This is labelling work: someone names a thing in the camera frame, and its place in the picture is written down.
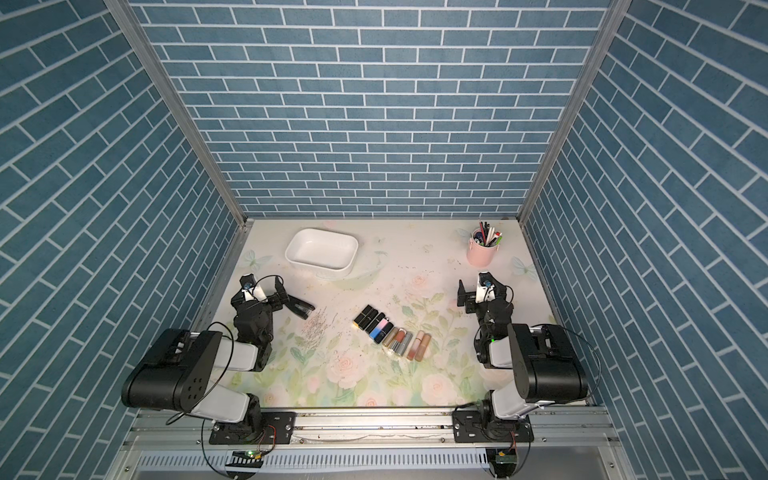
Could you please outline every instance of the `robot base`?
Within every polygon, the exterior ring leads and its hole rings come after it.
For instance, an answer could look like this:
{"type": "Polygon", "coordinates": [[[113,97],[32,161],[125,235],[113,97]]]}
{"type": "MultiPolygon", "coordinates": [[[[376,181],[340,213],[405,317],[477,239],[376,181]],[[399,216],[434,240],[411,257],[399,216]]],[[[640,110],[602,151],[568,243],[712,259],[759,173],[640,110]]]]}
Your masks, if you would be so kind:
{"type": "Polygon", "coordinates": [[[248,396],[250,402],[245,418],[238,423],[217,422],[210,433],[208,443],[211,445],[253,445],[262,432],[265,435],[261,442],[262,445],[290,443],[296,413],[262,412],[258,397],[251,394],[248,396]]]}
{"type": "MultiPolygon", "coordinates": [[[[290,437],[293,434],[293,423],[296,421],[295,412],[262,412],[261,425],[264,425],[264,440],[261,442],[262,446],[270,446],[272,443],[272,429],[270,425],[275,427],[277,437],[275,439],[276,445],[287,445],[290,443],[290,437]]],[[[208,442],[211,445],[255,445],[254,440],[257,440],[261,435],[259,432],[254,432],[245,421],[240,423],[217,423],[214,426],[214,430],[210,433],[210,439],[208,442]]]]}
{"type": "Polygon", "coordinates": [[[502,420],[493,415],[490,392],[480,409],[453,412],[453,439],[456,443],[533,442],[533,430],[528,419],[502,420]]]}

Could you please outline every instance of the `metal rail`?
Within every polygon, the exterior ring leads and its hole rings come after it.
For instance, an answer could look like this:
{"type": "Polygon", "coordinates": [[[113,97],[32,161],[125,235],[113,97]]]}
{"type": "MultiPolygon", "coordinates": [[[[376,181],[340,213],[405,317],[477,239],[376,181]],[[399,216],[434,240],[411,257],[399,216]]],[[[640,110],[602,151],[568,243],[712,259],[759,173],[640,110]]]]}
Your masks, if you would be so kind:
{"type": "Polygon", "coordinates": [[[149,75],[155,88],[160,92],[160,96],[163,98],[170,114],[174,116],[185,138],[190,142],[190,146],[197,155],[197,159],[205,168],[219,195],[221,195],[227,208],[235,217],[238,226],[244,227],[246,220],[245,212],[240,207],[240,204],[237,203],[234,193],[221,173],[221,169],[216,164],[214,156],[197,129],[197,125],[184,106],[184,101],[181,100],[179,92],[174,87],[173,82],[170,81],[170,77],[168,77],[160,57],[157,56],[157,52],[152,47],[149,37],[147,37],[147,33],[141,27],[133,9],[127,0],[104,0],[104,3],[107,5],[109,12],[112,14],[115,22],[117,22],[123,35],[125,35],[125,39],[128,40],[128,43],[134,49],[134,53],[144,67],[144,70],[147,71],[147,75],[149,75]]]}
{"type": "Polygon", "coordinates": [[[589,93],[589,88],[592,86],[592,82],[595,77],[598,76],[598,70],[603,63],[605,54],[608,52],[608,47],[611,46],[611,42],[614,40],[616,31],[621,25],[621,21],[624,20],[624,14],[629,9],[629,4],[632,0],[613,0],[611,7],[608,8],[603,21],[600,24],[597,36],[594,38],[594,44],[589,49],[587,58],[584,61],[584,67],[581,69],[581,74],[576,85],[574,86],[573,93],[568,99],[568,103],[563,109],[562,116],[560,117],[560,123],[558,123],[557,130],[552,134],[547,150],[544,152],[544,157],[541,159],[541,165],[536,170],[536,175],[533,178],[531,189],[528,191],[528,195],[523,201],[523,205],[518,215],[518,221],[520,226],[524,227],[525,222],[533,212],[533,207],[536,204],[538,196],[541,195],[541,190],[547,183],[549,174],[552,172],[554,163],[558,160],[558,155],[565,144],[565,139],[568,137],[568,133],[571,131],[571,127],[576,120],[578,111],[581,110],[581,106],[584,103],[584,99],[589,93]]]}

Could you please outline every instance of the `pink pen holder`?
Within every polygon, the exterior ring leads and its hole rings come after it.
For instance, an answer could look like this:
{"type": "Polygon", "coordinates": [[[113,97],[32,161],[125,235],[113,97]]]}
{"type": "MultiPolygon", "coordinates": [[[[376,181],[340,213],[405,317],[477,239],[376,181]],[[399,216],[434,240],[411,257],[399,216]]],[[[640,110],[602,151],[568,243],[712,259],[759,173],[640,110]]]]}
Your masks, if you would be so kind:
{"type": "Polygon", "coordinates": [[[472,232],[472,236],[469,238],[469,250],[467,250],[467,261],[470,265],[478,268],[488,266],[493,260],[493,256],[498,250],[498,244],[493,247],[484,247],[475,243],[475,234],[479,232],[478,228],[472,232]]]}

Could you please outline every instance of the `lip gloss tube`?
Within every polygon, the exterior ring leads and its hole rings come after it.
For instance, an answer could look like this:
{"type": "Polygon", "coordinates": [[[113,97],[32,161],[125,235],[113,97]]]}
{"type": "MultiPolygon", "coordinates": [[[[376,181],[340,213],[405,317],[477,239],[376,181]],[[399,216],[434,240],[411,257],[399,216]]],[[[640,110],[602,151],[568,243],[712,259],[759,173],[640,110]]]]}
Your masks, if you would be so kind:
{"type": "Polygon", "coordinates": [[[396,326],[393,326],[392,329],[387,333],[387,335],[384,337],[384,341],[382,342],[382,345],[384,345],[384,348],[389,347],[389,345],[392,344],[392,341],[397,336],[397,332],[399,332],[400,329],[396,326]]]}
{"type": "Polygon", "coordinates": [[[377,336],[376,336],[376,337],[373,339],[373,342],[374,342],[376,345],[379,345],[379,344],[382,342],[382,340],[384,340],[384,339],[387,337],[387,335],[389,335],[389,332],[390,332],[390,331],[392,331],[392,328],[394,328],[394,325],[392,325],[392,322],[390,322],[389,320],[387,320],[387,323],[386,323],[386,325],[384,325],[384,328],[382,328],[382,331],[381,331],[381,332],[379,332],[379,335],[377,335],[377,336]]]}
{"type": "Polygon", "coordinates": [[[408,344],[411,343],[411,338],[413,338],[413,334],[410,332],[406,333],[405,339],[402,340],[402,343],[400,343],[400,345],[397,347],[397,350],[395,350],[397,356],[402,356],[402,354],[406,352],[408,344]]]}
{"type": "Polygon", "coordinates": [[[416,338],[413,340],[413,346],[411,347],[411,351],[408,352],[408,360],[413,360],[413,357],[416,356],[416,351],[419,349],[419,345],[421,345],[422,338],[424,337],[424,330],[419,330],[419,333],[416,333],[416,338]]]}
{"type": "Polygon", "coordinates": [[[424,352],[427,351],[427,347],[429,346],[429,340],[432,339],[432,336],[428,333],[425,333],[422,337],[422,343],[419,345],[419,350],[416,351],[416,362],[421,362],[424,359],[424,352]]]}
{"type": "Polygon", "coordinates": [[[379,332],[382,331],[382,328],[387,324],[387,319],[382,319],[376,327],[371,331],[371,333],[368,334],[369,337],[371,337],[371,340],[375,339],[377,335],[379,335],[379,332]]]}

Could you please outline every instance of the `cosmetic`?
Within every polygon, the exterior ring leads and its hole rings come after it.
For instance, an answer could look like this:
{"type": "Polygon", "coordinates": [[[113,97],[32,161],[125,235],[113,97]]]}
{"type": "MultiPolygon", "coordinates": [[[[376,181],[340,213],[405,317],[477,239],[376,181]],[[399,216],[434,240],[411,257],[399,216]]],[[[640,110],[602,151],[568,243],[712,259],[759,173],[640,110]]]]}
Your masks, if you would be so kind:
{"type": "Polygon", "coordinates": [[[360,329],[364,330],[368,328],[368,326],[373,322],[373,319],[376,317],[376,315],[379,314],[379,311],[375,308],[371,308],[371,310],[366,314],[366,318],[363,319],[362,322],[360,322],[360,329]]]}
{"type": "Polygon", "coordinates": [[[389,331],[389,333],[387,333],[387,335],[384,337],[384,341],[382,342],[382,345],[384,346],[384,348],[387,348],[390,345],[392,345],[392,341],[394,341],[395,336],[397,336],[397,332],[399,331],[400,329],[397,328],[396,326],[392,327],[392,329],[389,331]]]}
{"type": "Polygon", "coordinates": [[[410,332],[406,333],[406,337],[402,340],[400,346],[397,347],[397,350],[395,350],[395,353],[397,353],[398,356],[402,356],[402,354],[406,352],[408,344],[411,343],[411,338],[413,338],[413,334],[410,332]]]}
{"type": "Polygon", "coordinates": [[[377,335],[376,338],[373,339],[373,342],[376,345],[379,345],[382,342],[382,340],[384,340],[389,335],[389,332],[391,332],[394,327],[395,326],[392,325],[392,322],[387,320],[386,325],[384,325],[384,328],[382,328],[382,331],[379,332],[379,335],[377,335]]]}
{"type": "Polygon", "coordinates": [[[371,337],[371,340],[375,339],[377,335],[379,335],[379,332],[382,331],[382,328],[384,328],[384,325],[387,324],[387,319],[383,318],[381,321],[374,327],[373,331],[368,335],[371,337]]]}
{"type": "Polygon", "coordinates": [[[400,329],[399,332],[397,332],[397,335],[395,335],[395,341],[392,342],[392,345],[389,346],[389,348],[392,351],[397,351],[398,347],[400,347],[400,343],[406,339],[406,331],[404,329],[400,329]]]}
{"type": "Polygon", "coordinates": [[[416,338],[413,340],[413,346],[411,347],[411,350],[408,352],[408,356],[406,357],[408,360],[413,360],[413,357],[416,356],[416,351],[419,349],[419,345],[421,345],[423,337],[424,330],[419,330],[419,333],[416,333],[416,338]]]}
{"type": "Polygon", "coordinates": [[[363,314],[363,313],[360,313],[360,314],[357,316],[357,318],[355,318],[355,319],[353,320],[353,322],[355,323],[355,326],[356,326],[357,328],[360,328],[360,322],[362,322],[362,321],[363,321],[365,318],[366,318],[365,314],[363,314]]]}
{"type": "Polygon", "coordinates": [[[421,345],[419,345],[419,349],[416,351],[416,356],[414,359],[416,362],[421,362],[424,359],[424,352],[427,351],[427,347],[429,346],[429,340],[432,339],[432,336],[428,333],[425,333],[422,337],[421,345]]]}
{"type": "Polygon", "coordinates": [[[385,317],[386,314],[384,312],[380,312],[379,315],[377,315],[376,318],[374,318],[373,321],[371,321],[371,323],[366,326],[366,333],[370,335],[371,332],[379,325],[379,322],[384,320],[385,317]]]}

